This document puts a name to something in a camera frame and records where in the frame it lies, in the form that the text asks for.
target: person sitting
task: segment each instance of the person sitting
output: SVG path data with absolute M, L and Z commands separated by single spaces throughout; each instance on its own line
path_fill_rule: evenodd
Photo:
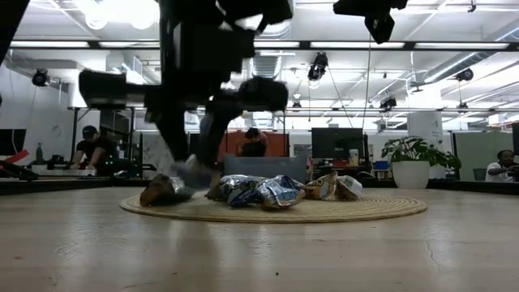
M 105 162 L 114 154 L 114 147 L 111 142 L 101 137 L 94 126 L 83 128 L 83 141 L 79 142 L 72 157 L 72 170 L 78 170 L 81 166 L 81 159 L 86 155 L 86 170 L 97 170 L 97 174 L 105 168 Z
M 497 153 L 497 162 L 492 162 L 487 167 L 486 182 L 493 183 L 512 183 L 515 182 L 515 176 L 512 174 L 517 170 L 519 165 L 513 161 L 515 157 L 512 150 L 501 150 Z
M 264 157 L 267 152 L 267 136 L 257 128 L 250 128 L 245 133 L 245 144 L 239 149 L 241 157 Z

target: green leaves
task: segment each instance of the green leaves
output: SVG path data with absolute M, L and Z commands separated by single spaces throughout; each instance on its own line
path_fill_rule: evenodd
M 442 165 L 446 168 L 461 168 L 461 161 L 450 152 L 441 152 L 432 144 L 417 136 L 389 140 L 382 149 L 382 158 L 391 162 L 429 161 L 431 166 Z

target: potted plant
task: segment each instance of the potted plant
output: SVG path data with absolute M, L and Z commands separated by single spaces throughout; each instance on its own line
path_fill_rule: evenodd
M 384 157 L 388 157 L 393 178 L 400 188 L 426 188 L 432 166 L 461 168 L 457 157 L 450 152 L 441 152 L 417 136 L 389 140 L 382 149 L 382 158 Z

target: concrete floor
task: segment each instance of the concrete floor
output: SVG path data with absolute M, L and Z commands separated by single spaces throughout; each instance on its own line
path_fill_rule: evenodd
M 518 291 L 519 196 L 365 190 L 429 204 L 314 225 L 127 213 L 139 188 L 0 196 L 0 291 Z

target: woven jute rug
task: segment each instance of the woven jute rug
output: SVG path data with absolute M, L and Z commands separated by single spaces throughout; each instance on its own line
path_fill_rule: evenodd
M 265 211 L 254 204 L 247 208 L 231 208 L 223 202 L 208 200 L 204 193 L 170 206 L 141 207 L 138 196 L 123 200 L 120 206 L 132 213 L 155 217 L 241 223 L 363 221 L 408 216 L 427 210 L 422 201 L 389 195 L 363 196 L 357 202 L 303 200 L 292 208 L 275 211 Z

